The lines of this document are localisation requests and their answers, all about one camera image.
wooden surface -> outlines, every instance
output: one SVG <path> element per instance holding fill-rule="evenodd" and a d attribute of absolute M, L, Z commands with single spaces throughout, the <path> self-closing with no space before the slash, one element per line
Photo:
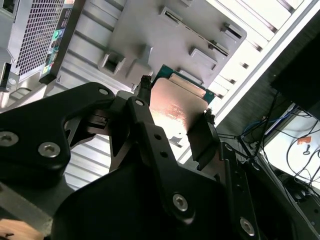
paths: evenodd
<path fill-rule="evenodd" d="M 0 239 L 5 239 L 7 234 L 8 240 L 43 240 L 44 236 L 23 221 L 0 220 Z"/>

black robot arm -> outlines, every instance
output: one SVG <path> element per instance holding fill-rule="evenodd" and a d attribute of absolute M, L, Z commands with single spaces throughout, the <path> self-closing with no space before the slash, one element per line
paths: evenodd
<path fill-rule="evenodd" d="M 319 239 L 267 166 L 237 161 L 209 112 L 187 134 L 198 169 L 177 163 L 141 86 L 115 96 L 87 83 L 2 113 L 1 206 L 51 240 Z M 110 173 L 71 193 L 70 149 L 96 134 L 109 136 Z"/>

black metal bracket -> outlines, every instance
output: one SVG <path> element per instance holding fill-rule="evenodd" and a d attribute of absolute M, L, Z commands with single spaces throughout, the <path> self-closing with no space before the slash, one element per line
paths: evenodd
<path fill-rule="evenodd" d="M 130 97 L 127 105 L 133 118 L 131 129 L 137 136 L 141 159 L 152 168 L 165 211 L 178 221 L 190 224 L 195 217 L 192 203 L 188 201 L 188 208 L 185 211 L 178 210 L 174 205 L 175 194 L 180 194 L 187 199 L 188 196 L 182 191 L 180 168 L 165 131 L 154 124 L 147 102 L 137 97 Z"/>
<path fill-rule="evenodd" d="M 231 223 L 242 239 L 260 239 L 246 173 L 228 144 L 221 142 L 211 161 L 202 169 L 214 176 L 226 189 Z"/>
<path fill-rule="evenodd" d="M 0 114 L 0 132 L 13 134 L 2 135 L 9 146 L 0 146 L 0 180 L 33 187 L 57 183 L 70 160 L 65 123 L 108 108 L 114 98 L 92 82 Z"/>
<path fill-rule="evenodd" d="M 202 114 L 198 121 L 187 133 L 190 142 L 192 158 L 199 163 L 198 170 L 202 170 L 216 155 L 220 144 L 216 128 L 208 117 Z"/>

mounting slot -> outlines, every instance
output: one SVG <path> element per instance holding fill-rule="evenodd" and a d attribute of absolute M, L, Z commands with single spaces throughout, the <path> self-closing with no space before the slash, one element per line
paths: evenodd
<path fill-rule="evenodd" d="M 15 10 L 15 0 L 3 0 L 2 8 L 13 14 Z"/>
<path fill-rule="evenodd" d="M 6 62 L 3 66 L 2 76 L 0 80 L 0 87 L 2 88 L 7 87 L 10 70 L 11 70 L 11 64 Z"/>
<path fill-rule="evenodd" d="M 104 57 L 98 63 L 98 69 L 101 72 L 116 75 L 116 73 L 121 69 L 126 58 L 121 54 L 109 50 L 105 53 Z"/>
<path fill-rule="evenodd" d="M 179 26 L 180 22 L 182 21 L 182 17 L 175 14 L 166 6 L 162 8 L 160 15 L 175 27 Z"/>
<path fill-rule="evenodd" d="M 228 37 L 235 40 L 236 42 L 242 38 L 241 32 L 238 29 L 236 29 L 234 26 L 228 23 L 224 25 L 222 32 L 225 33 Z"/>

metal vent grille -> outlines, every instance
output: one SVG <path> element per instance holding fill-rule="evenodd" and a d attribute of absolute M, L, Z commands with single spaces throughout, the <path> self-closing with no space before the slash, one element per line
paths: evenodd
<path fill-rule="evenodd" d="M 56 30 L 64 0 L 33 0 L 17 60 L 19 75 L 41 66 Z"/>

